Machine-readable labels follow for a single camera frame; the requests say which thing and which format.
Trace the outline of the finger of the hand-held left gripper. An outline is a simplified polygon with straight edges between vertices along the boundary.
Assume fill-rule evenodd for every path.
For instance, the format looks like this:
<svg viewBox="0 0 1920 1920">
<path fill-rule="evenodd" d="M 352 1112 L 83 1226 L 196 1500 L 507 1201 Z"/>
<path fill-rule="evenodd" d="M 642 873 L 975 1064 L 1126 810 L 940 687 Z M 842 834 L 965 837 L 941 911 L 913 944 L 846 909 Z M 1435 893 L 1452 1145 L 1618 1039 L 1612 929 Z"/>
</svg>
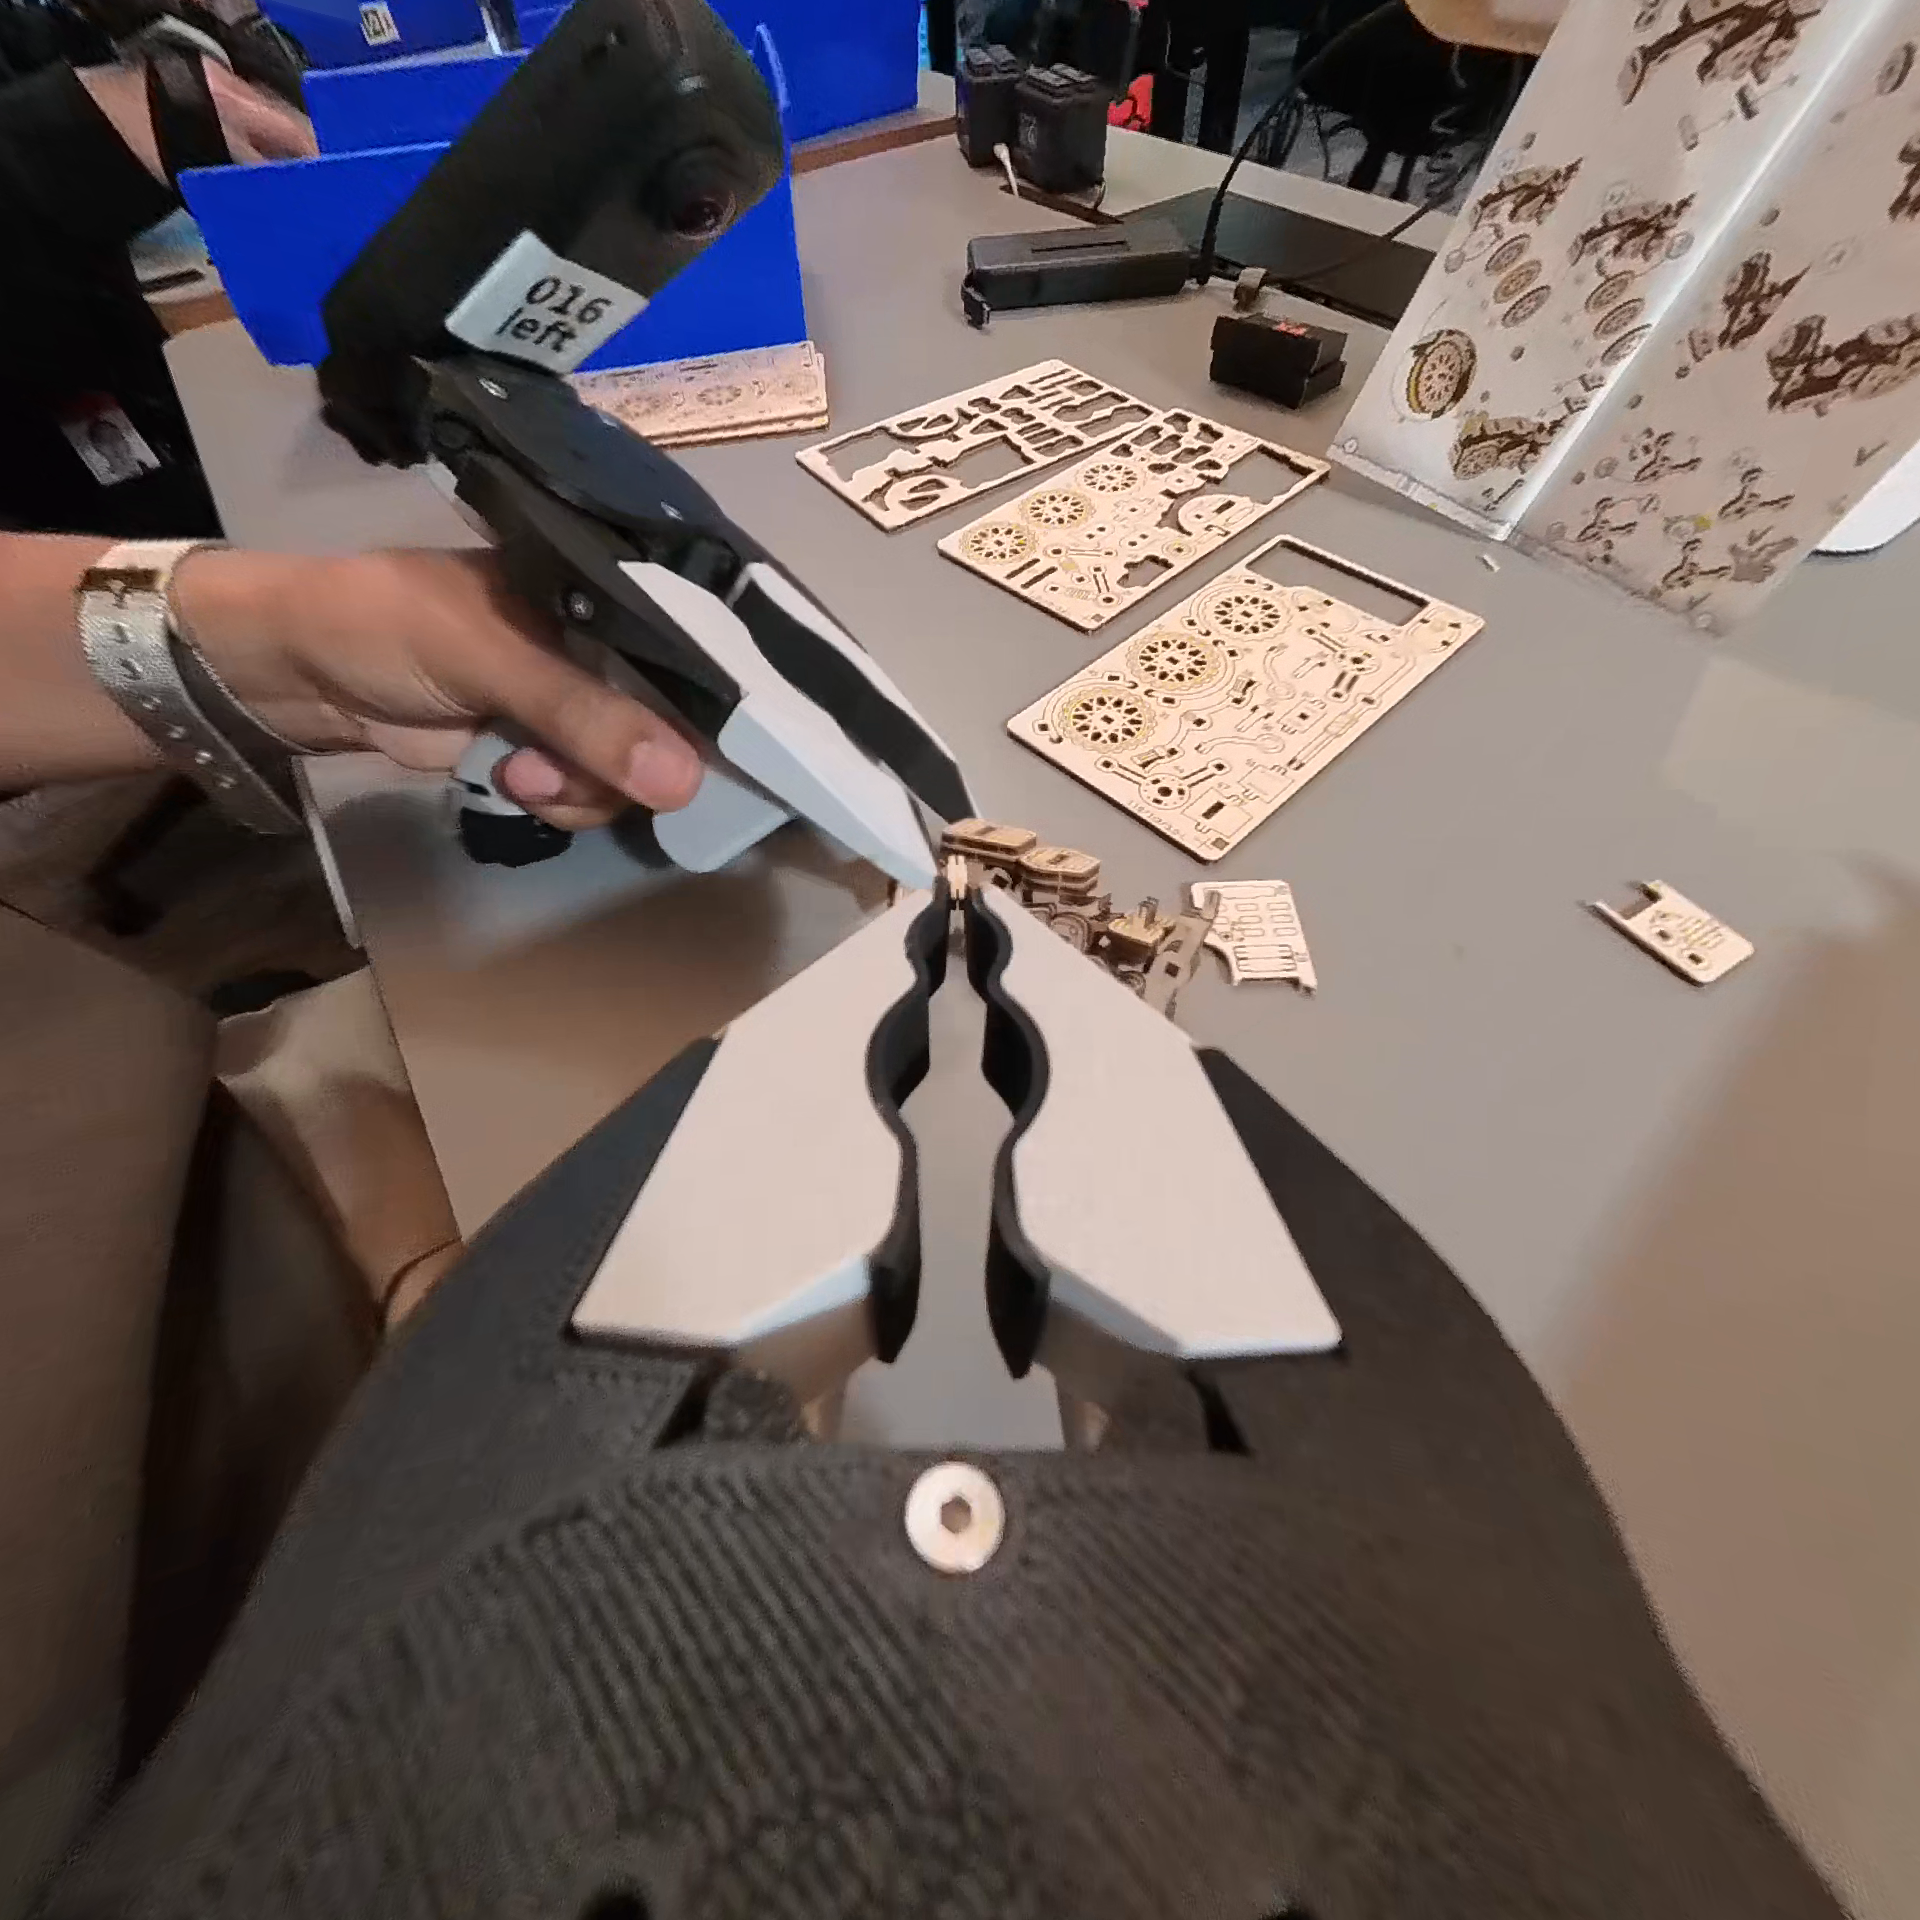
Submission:
<svg viewBox="0 0 1920 1920">
<path fill-rule="evenodd" d="M 733 614 L 782 680 L 941 823 L 975 812 L 948 744 L 834 616 L 783 568 L 750 560 L 733 577 Z"/>
<path fill-rule="evenodd" d="M 936 858 L 905 788 L 782 674 L 743 617 L 655 562 L 620 571 L 737 689 L 695 795 L 654 816 L 659 851 L 683 872 L 718 872 L 794 818 L 900 888 L 929 890 Z"/>
</svg>

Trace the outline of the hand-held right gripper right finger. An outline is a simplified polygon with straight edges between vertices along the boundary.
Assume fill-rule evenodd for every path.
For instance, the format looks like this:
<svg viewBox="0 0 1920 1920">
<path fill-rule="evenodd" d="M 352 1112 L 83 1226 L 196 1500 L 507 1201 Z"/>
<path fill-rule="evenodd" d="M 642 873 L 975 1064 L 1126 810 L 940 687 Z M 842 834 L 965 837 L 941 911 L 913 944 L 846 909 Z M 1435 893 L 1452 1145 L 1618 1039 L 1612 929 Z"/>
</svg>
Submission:
<svg viewBox="0 0 1920 1920">
<path fill-rule="evenodd" d="M 1053 1382 L 1092 1451 L 1157 1369 L 1329 1356 L 1313 1282 L 1213 1057 L 998 888 L 970 893 L 979 1067 L 1010 1115 L 991 1167 L 985 1305 L 1013 1377 Z"/>
</svg>

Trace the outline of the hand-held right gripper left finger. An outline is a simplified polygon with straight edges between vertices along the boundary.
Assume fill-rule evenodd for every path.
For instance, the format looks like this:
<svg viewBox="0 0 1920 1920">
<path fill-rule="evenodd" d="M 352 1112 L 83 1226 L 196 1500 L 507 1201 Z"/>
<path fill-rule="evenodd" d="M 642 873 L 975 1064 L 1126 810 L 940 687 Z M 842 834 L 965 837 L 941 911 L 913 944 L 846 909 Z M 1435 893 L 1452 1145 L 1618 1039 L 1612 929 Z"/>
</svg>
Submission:
<svg viewBox="0 0 1920 1920">
<path fill-rule="evenodd" d="M 913 1331 L 919 1151 L 945 896 L 902 896 L 735 1015 L 570 1316 L 582 1356 L 776 1382 L 822 1439 Z"/>
</svg>

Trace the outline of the wooden motorcycle model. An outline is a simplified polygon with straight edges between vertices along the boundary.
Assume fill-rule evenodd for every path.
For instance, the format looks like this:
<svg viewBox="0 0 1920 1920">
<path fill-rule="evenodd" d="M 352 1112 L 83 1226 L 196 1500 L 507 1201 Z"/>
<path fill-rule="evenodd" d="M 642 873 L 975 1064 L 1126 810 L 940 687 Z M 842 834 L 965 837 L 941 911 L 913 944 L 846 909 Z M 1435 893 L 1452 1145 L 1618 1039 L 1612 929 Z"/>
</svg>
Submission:
<svg viewBox="0 0 1920 1920">
<path fill-rule="evenodd" d="M 1032 828 L 965 818 L 941 830 L 941 873 L 953 899 L 998 890 L 1098 963 L 1148 1008 L 1173 1019 L 1217 906 L 1165 911 L 1154 898 L 1113 901 L 1092 851 L 1043 841 Z"/>
</svg>

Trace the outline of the grey desk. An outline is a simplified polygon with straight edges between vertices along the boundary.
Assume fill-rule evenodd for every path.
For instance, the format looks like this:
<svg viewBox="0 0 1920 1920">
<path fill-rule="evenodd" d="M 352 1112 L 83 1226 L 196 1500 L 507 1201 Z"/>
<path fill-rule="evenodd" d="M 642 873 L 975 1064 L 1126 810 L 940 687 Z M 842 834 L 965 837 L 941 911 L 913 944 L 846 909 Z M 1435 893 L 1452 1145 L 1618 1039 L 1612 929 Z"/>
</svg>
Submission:
<svg viewBox="0 0 1920 1920">
<path fill-rule="evenodd" d="M 829 426 L 1061 358 L 1150 406 L 1302 452 L 1216 395 L 1197 293 L 958 311 L 967 238 L 1041 225 L 950 135 L 791 186 Z M 168 342 L 227 538 L 295 554 L 463 546 L 415 472 L 361 467 L 303 368 L 236 323 Z M 871 527 L 785 444 L 686 458 L 886 664 L 994 819 L 1098 851 L 1126 901 L 1195 867 L 1005 731 L 1082 636 L 936 552 L 975 505 Z M 1915 539 L 1805 562 L 1726 638 L 1334 472 L 1271 527 L 1483 627 L 1219 864 L 1283 877 L 1315 993 L 1179 998 L 1449 1262 L 1576 1430 L 1692 1678 L 1860 1915 L 1915 1915 Z M 674 880 L 603 835 L 481 875 L 432 780 L 308 776 L 450 1209 L 474 1235 L 686 1039 L 875 901 L 805 832 Z M 1661 880 L 1746 935 L 1683 982 L 1589 911 Z M 998 1375 L 979 1299 L 1003 1112 L 981 1008 L 933 1008 L 913 1341 L 848 1435 L 1057 1442 L 1050 1382 Z"/>
</svg>

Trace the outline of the person's left hand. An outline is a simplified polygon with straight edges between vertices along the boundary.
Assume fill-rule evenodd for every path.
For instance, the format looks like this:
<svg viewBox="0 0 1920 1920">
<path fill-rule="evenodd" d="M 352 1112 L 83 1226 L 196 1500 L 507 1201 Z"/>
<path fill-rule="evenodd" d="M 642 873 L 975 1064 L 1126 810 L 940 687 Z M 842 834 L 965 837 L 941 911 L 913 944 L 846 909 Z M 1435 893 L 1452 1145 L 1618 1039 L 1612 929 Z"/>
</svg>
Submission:
<svg viewBox="0 0 1920 1920">
<path fill-rule="evenodd" d="M 491 785 L 565 832 L 679 810 L 704 780 L 682 731 L 571 659 L 491 554 L 217 548 L 174 593 L 211 674 L 302 750 L 451 772 L 481 735 L 511 739 Z"/>
</svg>

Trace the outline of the laser-cut wooden parts sheet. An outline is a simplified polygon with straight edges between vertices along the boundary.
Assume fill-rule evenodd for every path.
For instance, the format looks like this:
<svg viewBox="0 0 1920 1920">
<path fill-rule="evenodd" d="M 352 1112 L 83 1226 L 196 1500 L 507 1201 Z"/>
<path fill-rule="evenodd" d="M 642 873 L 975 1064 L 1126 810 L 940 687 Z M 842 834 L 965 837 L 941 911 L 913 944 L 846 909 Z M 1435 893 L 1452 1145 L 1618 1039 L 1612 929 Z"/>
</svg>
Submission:
<svg viewBox="0 0 1920 1920">
<path fill-rule="evenodd" d="M 945 514 L 1152 420 L 1154 406 L 1061 358 L 975 381 L 797 452 L 884 532 Z"/>
<path fill-rule="evenodd" d="M 1328 458 L 1163 409 L 936 548 L 1092 634 L 1329 473 Z"/>
<path fill-rule="evenodd" d="M 1211 864 L 1483 626 L 1376 568 L 1273 535 L 1019 708 L 1005 731 Z"/>
</svg>

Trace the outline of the stacked wooden parts sheets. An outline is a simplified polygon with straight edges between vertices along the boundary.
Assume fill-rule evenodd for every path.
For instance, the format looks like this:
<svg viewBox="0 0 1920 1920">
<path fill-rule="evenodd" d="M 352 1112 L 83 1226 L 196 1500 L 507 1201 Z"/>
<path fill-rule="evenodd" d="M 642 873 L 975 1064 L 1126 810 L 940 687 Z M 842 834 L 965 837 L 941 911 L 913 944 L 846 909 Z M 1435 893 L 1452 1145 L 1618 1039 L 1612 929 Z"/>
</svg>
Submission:
<svg viewBox="0 0 1920 1920">
<path fill-rule="evenodd" d="M 665 450 L 783 438 L 829 421 L 826 358 L 811 342 L 573 374 L 598 413 Z"/>
</svg>

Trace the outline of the small slotted wooden panel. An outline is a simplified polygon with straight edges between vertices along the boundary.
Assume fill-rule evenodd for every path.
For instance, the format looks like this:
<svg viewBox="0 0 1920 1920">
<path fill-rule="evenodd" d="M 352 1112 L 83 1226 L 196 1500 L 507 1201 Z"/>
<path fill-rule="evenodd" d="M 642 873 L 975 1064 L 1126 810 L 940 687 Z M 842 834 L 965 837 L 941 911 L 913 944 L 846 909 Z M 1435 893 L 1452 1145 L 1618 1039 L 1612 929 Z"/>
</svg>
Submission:
<svg viewBox="0 0 1920 1920">
<path fill-rule="evenodd" d="M 1298 901 L 1283 877 L 1195 880 L 1187 904 L 1204 921 L 1204 948 L 1217 955 L 1230 983 L 1318 991 Z"/>
</svg>

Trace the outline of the silver wristwatch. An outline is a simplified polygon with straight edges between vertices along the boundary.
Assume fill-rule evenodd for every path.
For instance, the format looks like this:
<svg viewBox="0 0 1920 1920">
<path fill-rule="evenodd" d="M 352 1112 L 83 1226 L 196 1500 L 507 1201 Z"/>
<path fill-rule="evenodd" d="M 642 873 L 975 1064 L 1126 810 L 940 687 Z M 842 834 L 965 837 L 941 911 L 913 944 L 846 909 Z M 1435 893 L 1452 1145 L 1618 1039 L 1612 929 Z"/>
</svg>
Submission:
<svg viewBox="0 0 1920 1920">
<path fill-rule="evenodd" d="M 80 575 L 76 636 L 85 665 L 117 712 L 223 816 L 271 837 L 305 825 L 298 748 L 238 699 L 180 616 L 180 565 L 207 539 L 121 539 Z"/>
</svg>

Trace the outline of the black power bank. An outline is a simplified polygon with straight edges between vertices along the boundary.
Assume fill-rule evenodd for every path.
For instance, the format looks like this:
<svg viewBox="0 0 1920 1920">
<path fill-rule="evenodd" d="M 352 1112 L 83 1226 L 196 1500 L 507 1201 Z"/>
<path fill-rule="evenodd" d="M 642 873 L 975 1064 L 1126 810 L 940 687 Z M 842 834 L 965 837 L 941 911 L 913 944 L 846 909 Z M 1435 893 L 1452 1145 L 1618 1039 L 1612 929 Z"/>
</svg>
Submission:
<svg viewBox="0 0 1920 1920">
<path fill-rule="evenodd" d="M 1182 229 L 1160 217 L 975 235 L 961 318 L 985 328 L 1001 311 L 1169 298 L 1187 286 L 1193 259 Z"/>
</svg>

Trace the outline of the small black box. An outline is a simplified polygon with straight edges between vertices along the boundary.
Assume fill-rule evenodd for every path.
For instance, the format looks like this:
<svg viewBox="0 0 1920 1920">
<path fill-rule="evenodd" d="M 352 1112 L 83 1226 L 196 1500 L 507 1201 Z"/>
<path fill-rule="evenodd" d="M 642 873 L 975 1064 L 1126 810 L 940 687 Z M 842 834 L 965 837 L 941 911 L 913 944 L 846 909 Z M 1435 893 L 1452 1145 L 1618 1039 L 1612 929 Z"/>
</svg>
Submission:
<svg viewBox="0 0 1920 1920">
<path fill-rule="evenodd" d="M 1329 395 L 1346 374 L 1348 334 L 1261 311 L 1213 319 L 1209 379 L 1288 411 Z"/>
</svg>

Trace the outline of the small notched wooden panel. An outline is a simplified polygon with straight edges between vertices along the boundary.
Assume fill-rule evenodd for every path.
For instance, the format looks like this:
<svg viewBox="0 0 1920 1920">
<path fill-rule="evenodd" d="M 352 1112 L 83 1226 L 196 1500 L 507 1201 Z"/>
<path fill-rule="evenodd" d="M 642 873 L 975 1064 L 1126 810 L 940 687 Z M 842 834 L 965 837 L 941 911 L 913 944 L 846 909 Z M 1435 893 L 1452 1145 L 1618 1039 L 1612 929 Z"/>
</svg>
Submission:
<svg viewBox="0 0 1920 1920">
<path fill-rule="evenodd" d="M 1624 906 L 1595 898 L 1586 901 L 1586 909 L 1670 973 L 1697 988 L 1724 982 L 1757 949 L 1692 896 L 1657 877 L 1635 880 L 1631 899 Z"/>
</svg>

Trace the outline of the person's olive clothing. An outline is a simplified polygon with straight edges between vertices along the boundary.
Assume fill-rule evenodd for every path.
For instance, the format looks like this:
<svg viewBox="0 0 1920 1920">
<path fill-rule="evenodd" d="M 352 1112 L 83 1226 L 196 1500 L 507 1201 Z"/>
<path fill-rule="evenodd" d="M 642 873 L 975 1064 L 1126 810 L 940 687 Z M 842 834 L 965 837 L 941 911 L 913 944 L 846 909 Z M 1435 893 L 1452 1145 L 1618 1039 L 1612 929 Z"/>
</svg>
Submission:
<svg viewBox="0 0 1920 1920">
<path fill-rule="evenodd" d="M 2 1899 L 27 1915 L 461 1249 L 317 858 L 168 776 L 4 785 Z"/>
</svg>

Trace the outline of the printed instruction booklet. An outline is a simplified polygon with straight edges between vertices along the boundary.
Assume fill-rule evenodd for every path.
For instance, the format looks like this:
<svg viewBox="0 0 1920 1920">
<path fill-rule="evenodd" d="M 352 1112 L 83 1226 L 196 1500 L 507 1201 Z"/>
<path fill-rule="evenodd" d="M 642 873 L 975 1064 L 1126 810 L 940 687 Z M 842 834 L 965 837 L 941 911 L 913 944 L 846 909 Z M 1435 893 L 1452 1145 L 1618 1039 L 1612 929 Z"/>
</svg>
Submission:
<svg viewBox="0 0 1920 1920">
<path fill-rule="evenodd" d="M 1697 632 L 1915 446 L 1917 5 L 1563 3 L 1329 455 Z"/>
</svg>

